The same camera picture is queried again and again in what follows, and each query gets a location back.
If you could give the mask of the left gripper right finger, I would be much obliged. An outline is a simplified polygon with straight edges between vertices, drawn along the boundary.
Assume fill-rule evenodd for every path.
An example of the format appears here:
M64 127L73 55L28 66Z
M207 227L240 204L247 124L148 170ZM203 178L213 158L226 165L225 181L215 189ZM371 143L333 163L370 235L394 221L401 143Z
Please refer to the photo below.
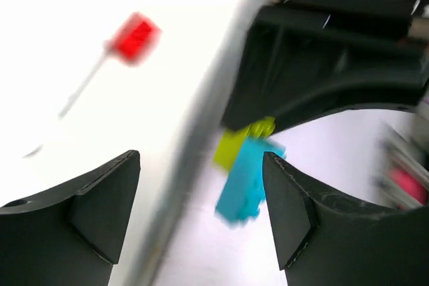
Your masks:
M272 152L263 183L289 285L427 285L428 208L396 210L320 182Z

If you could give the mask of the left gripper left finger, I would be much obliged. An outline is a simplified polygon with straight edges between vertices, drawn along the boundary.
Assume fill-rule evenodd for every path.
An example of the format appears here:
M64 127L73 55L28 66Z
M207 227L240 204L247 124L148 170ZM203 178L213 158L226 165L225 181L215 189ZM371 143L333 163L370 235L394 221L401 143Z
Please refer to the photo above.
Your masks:
M108 285L140 174L130 150L1 207L2 285Z

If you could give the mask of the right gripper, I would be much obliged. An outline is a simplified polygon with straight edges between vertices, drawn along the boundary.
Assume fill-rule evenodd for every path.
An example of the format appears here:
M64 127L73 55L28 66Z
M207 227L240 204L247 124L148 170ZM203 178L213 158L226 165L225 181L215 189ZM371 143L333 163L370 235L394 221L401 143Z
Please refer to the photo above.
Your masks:
M303 11L264 6L257 13L223 115L226 128L273 117L283 131L349 109L412 112L422 99L424 50L368 35L428 36L428 0L267 2Z

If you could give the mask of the blue long lego brick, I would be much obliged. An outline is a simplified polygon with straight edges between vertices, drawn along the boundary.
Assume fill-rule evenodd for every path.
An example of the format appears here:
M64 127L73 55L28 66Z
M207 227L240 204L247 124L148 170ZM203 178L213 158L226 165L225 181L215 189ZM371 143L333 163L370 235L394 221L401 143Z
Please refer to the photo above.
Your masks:
M247 138L230 170L216 204L215 212L232 227L245 225L259 216L265 201L263 154L273 152L286 157L286 148L265 139Z

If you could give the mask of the green lego brick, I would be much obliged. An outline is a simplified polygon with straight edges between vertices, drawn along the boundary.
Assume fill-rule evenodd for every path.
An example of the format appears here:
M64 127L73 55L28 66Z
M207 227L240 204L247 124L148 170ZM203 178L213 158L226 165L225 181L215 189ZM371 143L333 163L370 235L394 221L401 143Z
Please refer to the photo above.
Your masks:
M214 153L213 163L226 172L230 172L242 144L248 137L267 138L275 129L275 119L266 117L239 131L225 129Z

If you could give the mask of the white divided tray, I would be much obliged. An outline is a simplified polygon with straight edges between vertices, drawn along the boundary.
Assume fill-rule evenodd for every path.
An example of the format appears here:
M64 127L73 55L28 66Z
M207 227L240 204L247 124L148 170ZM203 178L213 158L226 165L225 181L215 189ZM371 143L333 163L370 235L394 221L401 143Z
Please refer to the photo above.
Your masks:
M1 0L1 207L140 154L108 285L149 285L210 152L264 0ZM160 38L137 65L105 46L135 12Z

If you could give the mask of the large red lego brick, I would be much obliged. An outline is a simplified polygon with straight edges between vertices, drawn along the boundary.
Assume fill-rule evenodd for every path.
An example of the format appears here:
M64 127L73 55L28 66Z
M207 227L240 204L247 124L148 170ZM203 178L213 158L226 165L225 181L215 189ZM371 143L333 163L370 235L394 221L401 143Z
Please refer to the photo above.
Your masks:
M137 65L156 46L161 29L140 12L132 13L105 46L104 56Z

